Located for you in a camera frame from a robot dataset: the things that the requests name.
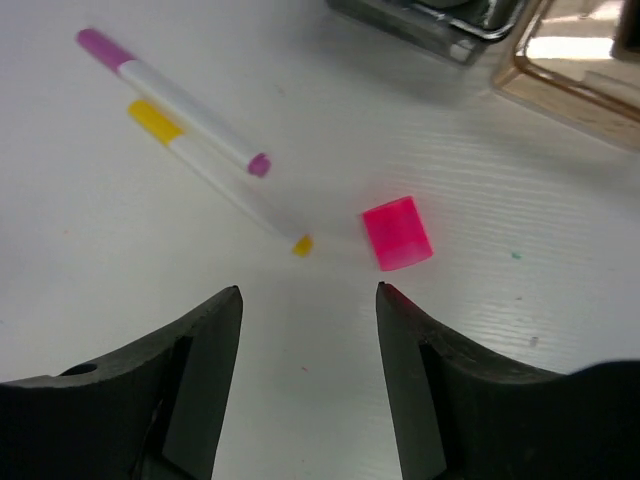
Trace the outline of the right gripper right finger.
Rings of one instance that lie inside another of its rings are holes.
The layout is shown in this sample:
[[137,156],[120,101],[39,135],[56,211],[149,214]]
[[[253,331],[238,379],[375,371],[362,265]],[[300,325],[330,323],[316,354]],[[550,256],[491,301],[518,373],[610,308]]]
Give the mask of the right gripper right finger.
[[440,323],[387,283],[376,315],[404,478],[638,477],[637,361],[539,369]]

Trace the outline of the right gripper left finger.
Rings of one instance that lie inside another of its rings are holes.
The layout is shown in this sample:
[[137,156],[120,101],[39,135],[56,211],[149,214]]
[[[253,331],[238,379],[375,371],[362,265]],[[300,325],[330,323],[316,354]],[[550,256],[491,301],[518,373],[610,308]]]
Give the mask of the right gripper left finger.
[[229,287],[60,375],[3,383],[2,477],[210,478],[242,314]]

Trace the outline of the pink highlighter cap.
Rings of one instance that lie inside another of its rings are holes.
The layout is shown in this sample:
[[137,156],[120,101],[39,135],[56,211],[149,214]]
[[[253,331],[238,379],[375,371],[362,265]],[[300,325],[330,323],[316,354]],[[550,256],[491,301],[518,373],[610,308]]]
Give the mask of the pink highlighter cap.
[[381,271],[403,269],[434,254],[411,196],[369,209],[361,214],[361,219]]

